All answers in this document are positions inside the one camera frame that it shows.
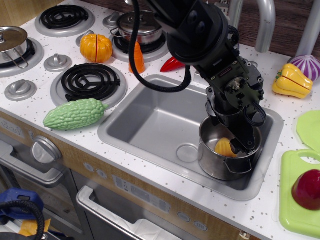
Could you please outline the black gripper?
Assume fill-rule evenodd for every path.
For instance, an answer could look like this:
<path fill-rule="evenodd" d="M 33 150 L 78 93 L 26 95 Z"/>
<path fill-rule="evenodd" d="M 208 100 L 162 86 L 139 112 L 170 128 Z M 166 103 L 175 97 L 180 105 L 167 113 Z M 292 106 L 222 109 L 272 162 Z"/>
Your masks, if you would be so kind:
<path fill-rule="evenodd" d="M 234 154 L 250 154 L 258 146 L 254 137 L 254 129 L 261 126 L 261 107 L 256 102 L 243 109 L 232 108 L 230 111 L 224 111 L 223 107 L 227 105 L 213 87 L 206 90 L 207 103 L 206 112 L 214 126 L 221 124 L 233 136 L 230 141 L 230 147 Z"/>

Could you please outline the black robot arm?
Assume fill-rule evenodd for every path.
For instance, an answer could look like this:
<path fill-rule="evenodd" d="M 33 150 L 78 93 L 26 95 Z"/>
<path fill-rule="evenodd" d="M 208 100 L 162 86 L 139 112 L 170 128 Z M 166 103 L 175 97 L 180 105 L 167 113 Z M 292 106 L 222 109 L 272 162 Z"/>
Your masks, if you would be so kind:
<path fill-rule="evenodd" d="M 230 131 L 235 153 L 251 153 L 257 145 L 254 128 L 266 121 L 260 107 L 264 80 L 229 40 L 223 12 L 200 0 L 150 0 L 148 5 L 166 32 L 171 55 L 208 83 L 206 111 L 212 123 Z"/>

